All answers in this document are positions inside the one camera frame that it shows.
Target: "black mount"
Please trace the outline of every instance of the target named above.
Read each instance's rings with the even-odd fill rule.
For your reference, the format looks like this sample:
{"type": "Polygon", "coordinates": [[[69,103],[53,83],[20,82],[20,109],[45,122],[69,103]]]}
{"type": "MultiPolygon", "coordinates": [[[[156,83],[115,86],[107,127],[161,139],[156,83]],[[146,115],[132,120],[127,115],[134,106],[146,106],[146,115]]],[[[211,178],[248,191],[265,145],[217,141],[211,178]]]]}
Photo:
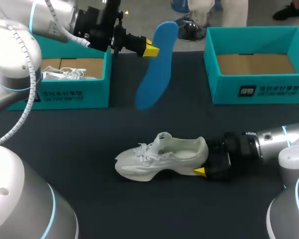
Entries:
{"type": "Polygon", "coordinates": [[[88,7],[87,11],[79,10],[74,35],[83,37],[91,44],[90,47],[106,52],[108,46],[117,55],[123,47],[143,56],[146,49],[146,37],[126,34],[122,26],[123,12],[119,12],[121,0],[108,0],[105,8],[99,10],[88,7]]]}

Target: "shoe tongue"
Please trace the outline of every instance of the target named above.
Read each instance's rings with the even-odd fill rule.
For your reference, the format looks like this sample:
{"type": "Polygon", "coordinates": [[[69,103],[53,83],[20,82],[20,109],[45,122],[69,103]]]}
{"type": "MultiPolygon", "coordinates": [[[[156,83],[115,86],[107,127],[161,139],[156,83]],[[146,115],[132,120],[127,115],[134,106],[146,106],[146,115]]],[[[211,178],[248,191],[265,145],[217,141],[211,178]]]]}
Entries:
{"type": "Polygon", "coordinates": [[[172,136],[167,132],[159,133],[151,144],[150,152],[154,155],[159,155],[159,151],[166,147],[171,138],[172,136]]]}

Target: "black shoe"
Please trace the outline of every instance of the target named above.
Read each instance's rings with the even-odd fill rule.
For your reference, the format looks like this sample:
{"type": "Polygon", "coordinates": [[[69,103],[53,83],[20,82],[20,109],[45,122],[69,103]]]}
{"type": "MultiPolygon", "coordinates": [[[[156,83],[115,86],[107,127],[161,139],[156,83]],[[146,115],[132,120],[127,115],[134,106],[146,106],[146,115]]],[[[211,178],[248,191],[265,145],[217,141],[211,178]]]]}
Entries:
{"type": "Polygon", "coordinates": [[[289,17],[299,16],[299,9],[295,8],[295,5],[291,3],[287,5],[285,9],[277,11],[273,15],[273,19],[277,21],[284,21],[287,20],[289,17]]]}

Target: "white pants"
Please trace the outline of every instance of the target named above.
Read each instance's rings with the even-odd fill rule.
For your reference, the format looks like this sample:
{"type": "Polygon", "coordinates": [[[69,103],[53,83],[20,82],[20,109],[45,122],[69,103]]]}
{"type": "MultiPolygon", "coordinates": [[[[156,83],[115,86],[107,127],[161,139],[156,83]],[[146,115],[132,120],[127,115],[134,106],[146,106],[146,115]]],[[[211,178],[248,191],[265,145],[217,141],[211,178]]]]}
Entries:
{"type": "MultiPolygon", "coordinates": [[[[246,26],[248,0],[221,0],[223,6],[222,26],[246,26]]],[[[207,13],[215,5],[215,0],[188,0],[190,11],[199,25],[207,22],[207,13]]]]}

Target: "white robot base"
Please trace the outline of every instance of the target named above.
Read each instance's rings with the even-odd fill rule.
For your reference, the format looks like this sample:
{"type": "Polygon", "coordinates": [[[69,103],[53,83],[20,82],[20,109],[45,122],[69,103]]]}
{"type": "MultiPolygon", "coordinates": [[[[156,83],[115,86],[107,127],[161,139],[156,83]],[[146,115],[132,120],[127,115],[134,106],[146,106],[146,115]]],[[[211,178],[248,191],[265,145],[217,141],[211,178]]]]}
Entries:
{"type": "Polygon", "coordinates": [[[78,239],[71,206],[12,151],[0,146],[0,239],[78,239]]]}

